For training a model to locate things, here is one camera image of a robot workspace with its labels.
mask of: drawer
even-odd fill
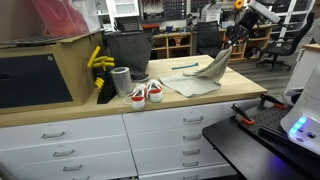
[[[194,144],[133,151],[139,174],[227,163],[211,145]]]
[[[130,151],[126,135],[0,150],[0,163],[15,166],[120,151]]]
[[[231,106],[239,104],[244,110],[258,105],[258,99],[214,103],[181,108],[124,114],[127,132],[139,133],[157,130],[209,125],[234,115]]]
[[[0,129],[0,149],[126,134],[122,116],[104,116]]]
[[[192,168],[178,171],[141,175],[139,180],[200,180],[235,175],[236,172],[228,164]]]
[[[49,161],[20,166],[10,166],[8,170],[18,179],[43,180],[50,177],[73,179],[104,174],[105,179],[136,176],[130,151],[88,156],[71,160]]]
[[[206,126],[129,134],[131,148],[132,150],[139,150],[203,142],[206,141],[202,136],[204,127]]]

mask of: glowing light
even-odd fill
[[[293,127],[296,128],[296,129],[299,129],[301,128],[302,124],[295,124]]]
[[[302,117],[298,120],[298,122],[300,122],[300,123],[302,123],[302,124],[304,124],[306,121],[307,121],[307,117],[305,117],[305,116],[302,116]]]
[[[289,133],[290,133],[290,134],[295,134],[297,131],[298,131],[298,129],[291,128],[290,131],[289,131]]]
[[[299,120],[292,126],[289,133],[295,134],[305,122],[307,122],[307,117],[305,116],[300,117]]]

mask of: sneaker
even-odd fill
[[[162,86],[159,81],[152,79],[147,84],[147,97],[153,103],[162,101]]]
[[[147,89],[145,84],[137,84],[132,93],[128,94],[124,98],[125,104],[131,104],[131,107],[135,111],[140,111],[145,106],[145,97],[147,95]],[[131,97],[131,103],[126,102],[126,98]]]
[[[130,70],[132,82],[145,82],[149,80],[149,74]]]

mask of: cardboard box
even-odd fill
[[[101,32],[0,49],[0,114],[82,105],[94,90],[87,68]]]

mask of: white sneaker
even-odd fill
[[[131,95],[132,95],[131,103],[127,103],[126,98]],[[144,108],[144,106],[146,104],[146,102],[145,102],[146,95],[147,95],[146,85],[137,83],[137,85],[134,88],[134,90],[132,91],[132,93],[128,94],[124,98],[124,103],[131,104],[131,107],[133,110],[140,111]]]
[[[147,84],[147,97],[153,103],[162,101],[162,86],[159,81],[152,79]]]

